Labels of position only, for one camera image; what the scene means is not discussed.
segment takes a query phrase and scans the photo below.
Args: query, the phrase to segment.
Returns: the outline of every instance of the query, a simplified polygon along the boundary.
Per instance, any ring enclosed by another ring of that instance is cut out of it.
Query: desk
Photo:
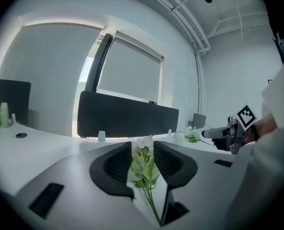
[[[19,139],[15,137],[18,133],[26,133],[28,136]],[[106,143],[98,143],[96,139],[60,136],[20,124],[0,128],[0,190],[14,196],[26,183],[61,159],[107,144],[136,141],[136,139],[109,139]],[[172,138],[168,136],[154,137],[154,140],[172,142]],[[210,152],[229,153],[202,142],[185,141],[184,146]]]

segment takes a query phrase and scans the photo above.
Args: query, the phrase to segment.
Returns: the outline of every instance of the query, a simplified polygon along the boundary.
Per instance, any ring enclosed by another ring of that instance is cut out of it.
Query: green leaves
[[[138,181],[134,183],[134,186],[137,188],[144,188],[145,184],[143,183],[143,181]]]
[[[133,167],[131,166],[128,172],[128,177],[131,181],[133,182],[138,182],[140,181],[140,177],[137,175],[137,173],[133,170]]]
[[[159,170],[157,166],[155,165],[154,158],[151,158],[149,162],[145,165],[145,168],[143,169],[143,175],[149,179],[152,180],[156,178],[159,174]]]
[[[186,136],[186,140],[188,142],[198,143],[201,141],[201,137],[196,131],[191,131],[189,135]]]
[[[143,175],[142,171],[143,171],[145,165],[146,165],[146,162],[145,162],[143,156],[137,155],[137,156],[133,157],[133,162],[131,164],[131,167],[132,167],[133,171],[135,171],[137,174]]]
[[[157,175],[157,177],[155,179],[152,179],[151,184],[156,186],[157,183],[157,179],[159,177],[160,174]]]

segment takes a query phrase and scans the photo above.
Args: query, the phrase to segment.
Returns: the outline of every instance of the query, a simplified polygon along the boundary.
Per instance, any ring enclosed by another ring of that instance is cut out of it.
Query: white wall
[[[270,29],[250,31],[241,42],[240,31],[214,37],[212,49],[202,56],[207,119],[210,127],[222,127],[244,104],[262,118],[261,92],[282,66]]]
[[[158,104],[179,109],[178,129],[184,129],[189,115],[197,112],[198,96],[193,90],[198,83],[192,48],[168,21],[136,0],[21,0],[3,22],[0,65],[22,24],[69,22],[105,26],[105,32],[111,34],[118,30],[165,58]]]
[[[29,126],[71,136],[75,92],[100,29],[71,24],[23,27],[7,51],[0,79],[31,83]]]

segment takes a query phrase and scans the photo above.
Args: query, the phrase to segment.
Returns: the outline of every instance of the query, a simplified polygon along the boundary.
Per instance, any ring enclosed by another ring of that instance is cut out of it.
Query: ceiling pipe
[[[173,0],[175,3],[180,4],[181,1],[180,0]],[[201,34],[203,40],[205,41],[205,44],[207,45],[207,47],[202,47],[201,50],[199,50],[200,53],[202,52],[206,52],[209,51],[211,49],[210,43],[208,41],[208,38],[205,34],[205,32],[203,31],[202,27],[200,26],[200,24],[198,23],[198,21],[196,20],[196,18],[194,17],[194,15],[191,13],[191,11],[187,8],[186,5],[182,5],[181,6],[182,10],[184,11],[184,13],[192,20],[193,24],[195,25],[195,27],[198,29],[199,33]]]
[[[256,26],[256,27],[251,27],[247,29],[247,37],[249,36],[249,31],[257,30],[257,29],[265,29],[265,28],[270,28],[269,25],[262,25],[262,26]]]
[[[168,0],[156,0],[156,1],[159,2],[162,6],[164,6],[169,12],[171,12],[171,10],[174,8],[174,5],[171,2],[169,2]],[[172,13],[172,15],[177,19],[177,21],[185,29],[185,31],[188,34],[189,38],[191,39],[192,43],[196,46],[196,44],[195,44],[194,40],[192,39],[188,30],[193,34],[193,36],[194,36],[195,40],[197,41],[197,43],[199,44],[199,46],[203,47],[203,44],[202,44],[199,36],[194,31],[194,29],[189,24],[189,22],[184,18],[184,16],[182,14],[180,14],[179,11],[174,11]]]
[[[235,6],[236,6],[236,9],[237,9],[237,13],[238,13],[238,16],[239,16],[239,22],[240,22],[240,28],[241,28],[241,40],[243,42],[244,40],[244,36],[243,36],[243,24],[242,24],[242,18],[241,18],[241,14],[240,14],[240,10],[239,10],[239,6],[236,2],[236,0],[234,0],[234,3],[235,3]]]
[[[254,16],[254,15],[263,15],[263,14],[268,14],[266,11],[263,11],[263,12],[253,12],[253,13],[244,13],[241,15],[241,18],[243,17],[249,17],[249,16]],[[215,34],[215,32],[217,31],[219,25],[222,23],[222,22],[227,22],[227,21],[231,21],[231,20],[234,20],[234,19],[238,19],[239,18],[239,15],[236,15],[236,16],[231,16],[231,17],[227,17],[227,18],[224,18],[224,19],[221,19],[219,20],[214,28],[212,29],[212,31],[208,34],[208,38],[211,38],[213,37],[213,35]]]
[[[162,0],[156,0],[157,2],[159,2],[164,8],[166,8],[168,11],[171,11],[171,8],[165,4]],[[185,32],[187,33],[188,37],[190,38],[190,40],[192,41],[192,43],[194,44],[194,46],[197,48],[191,34],[189,33],[189,31],[187,30],[186,26],[184,25],[184,23],[177,17],[176,13],[172,13],[172,15],[175,17],[175,19],[179,22],[179,24],[184,28]]]

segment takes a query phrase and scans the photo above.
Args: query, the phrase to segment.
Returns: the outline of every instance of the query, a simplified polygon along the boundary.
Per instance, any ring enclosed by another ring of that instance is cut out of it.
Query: black plastic part
[[[18,133],[15,137],[18,139],[23,139],[25,137],[27,137],[28,135],[26,133]]]
[[[229,151],[227,138],[213,138],[213,142],[219,150]]]
[[[172,221],[177,220],[181,216],[187,214],[189,210],[181,203],[175,202],[172,192],[168,191],[166,194],[165,206],[162,213],[160,226],[164,226]]]
[[[188,212],[189,210],[179,202],[169,204],[167,208],[166,218],[165,221],[162,223],[162,226],[177,220],[178,218],[187,214]]]
[[[257,141],[259,139],[259,136],[255,125],[252,125],[251,132],[254,134],[255,141]]]
[[[95,159],[90,166],[90,175],[93,182],[107,194],[133,199],[133,190],[126,186],[131,163],[131,142],[126,142]]]
[[[226,160],[222,160],[222,159],[218,159],[218,160],[214,161],[214,163],[220,164],[220,165],[228,167],[228,168],[232,167],[232,165],[233,165],[232,162],[226,161]]]
[[[168,190],[185,186],[198,170],[193,158],[160,141],[154,141],[154,161],[167,183]]]
[[[44,189],[44,191],[35,199],[35,201],[29,206],[29,209],[31,209],[35,214],[37,214],[41,218],[45,219],[63,188],[63,185],[50,183]]]
[[[230,128],[226,128],[224,130],[222,130],[222,136],[229,136],[230,135]]]

